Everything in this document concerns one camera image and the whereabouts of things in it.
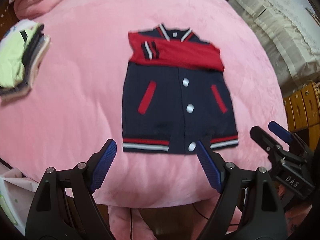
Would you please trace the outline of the navy red varsity jacket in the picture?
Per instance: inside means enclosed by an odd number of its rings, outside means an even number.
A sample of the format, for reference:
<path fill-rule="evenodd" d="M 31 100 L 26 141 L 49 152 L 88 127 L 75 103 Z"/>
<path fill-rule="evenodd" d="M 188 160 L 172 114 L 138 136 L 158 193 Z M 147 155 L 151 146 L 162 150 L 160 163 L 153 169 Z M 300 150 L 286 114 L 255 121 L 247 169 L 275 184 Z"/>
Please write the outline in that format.
<path fill-rule="evenodd" d="M 192 154 L 239 143 L 220 51 L 191 29 L 164 25 L 128 35 L 132 56 L 123 87 L 123 151 Z"/>

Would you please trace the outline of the pink plush bed blanket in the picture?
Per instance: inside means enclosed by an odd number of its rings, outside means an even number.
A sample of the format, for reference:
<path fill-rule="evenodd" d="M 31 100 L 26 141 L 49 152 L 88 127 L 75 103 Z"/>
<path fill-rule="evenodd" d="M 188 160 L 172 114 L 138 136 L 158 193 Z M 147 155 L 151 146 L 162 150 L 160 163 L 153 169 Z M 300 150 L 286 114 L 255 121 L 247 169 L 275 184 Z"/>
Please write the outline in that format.
<path fill-rule="evenodd" d="M 1 103 L 1 158 L 39 181 L 117 143 L 100 204 L 167 207 L 215 194 L 195 155 L 270 168 L 253 126 L 287 125 L 264 49 L 226 0 L 63 0 L 31 92 Z"/>

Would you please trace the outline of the stack of folded clothes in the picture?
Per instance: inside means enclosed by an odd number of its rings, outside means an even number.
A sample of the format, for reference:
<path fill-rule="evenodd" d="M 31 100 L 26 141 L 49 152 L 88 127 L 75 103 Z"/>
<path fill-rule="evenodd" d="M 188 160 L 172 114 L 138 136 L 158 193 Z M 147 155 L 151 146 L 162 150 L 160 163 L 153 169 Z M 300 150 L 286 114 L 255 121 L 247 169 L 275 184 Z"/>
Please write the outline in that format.
<path fill-rule="evenodd" d="M 28 19 L 12 26 L 1 40 L 1 100 L 26 96 L 50 47 L 44 24 Z"/>

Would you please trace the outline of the white printed bag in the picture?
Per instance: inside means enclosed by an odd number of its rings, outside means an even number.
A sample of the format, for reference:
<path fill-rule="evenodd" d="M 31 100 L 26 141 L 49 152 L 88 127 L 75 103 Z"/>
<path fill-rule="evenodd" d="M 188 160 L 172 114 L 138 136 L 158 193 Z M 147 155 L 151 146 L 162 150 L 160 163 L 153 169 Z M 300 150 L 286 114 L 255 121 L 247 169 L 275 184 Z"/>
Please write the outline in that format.
<path fill-rule="evenodd" d="M 9 169 L 1 164 L 0 185 L 1 208 L 15 228 L 24 234 L 30 206 L 39 184 L 24 177 L 20 170 Z"/>

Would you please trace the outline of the yellow wooden drawer cabinet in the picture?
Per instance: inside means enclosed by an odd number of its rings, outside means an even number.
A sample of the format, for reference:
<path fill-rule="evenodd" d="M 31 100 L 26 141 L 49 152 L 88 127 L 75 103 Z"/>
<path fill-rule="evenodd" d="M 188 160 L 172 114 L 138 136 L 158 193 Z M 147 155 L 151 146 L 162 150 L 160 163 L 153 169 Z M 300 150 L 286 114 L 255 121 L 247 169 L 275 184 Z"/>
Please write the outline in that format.
<path fill-rule="evenodd" d="M 299 135 L 311 150 L 319 143 L 319 83 L 313 81 L 283 98 L 290 132 Z"/>

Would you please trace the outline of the pink pajama legs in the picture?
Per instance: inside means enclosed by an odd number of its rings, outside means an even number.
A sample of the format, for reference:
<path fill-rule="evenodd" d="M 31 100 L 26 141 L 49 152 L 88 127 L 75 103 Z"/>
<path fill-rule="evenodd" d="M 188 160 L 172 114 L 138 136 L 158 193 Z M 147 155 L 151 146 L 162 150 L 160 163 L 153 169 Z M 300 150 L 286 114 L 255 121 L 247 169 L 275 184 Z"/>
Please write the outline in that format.
<path fill-rule="evenodd" d="M 116 239 L 197 239 L 217 198 L 156 209 L 109 206 L 109 225 Z"/>

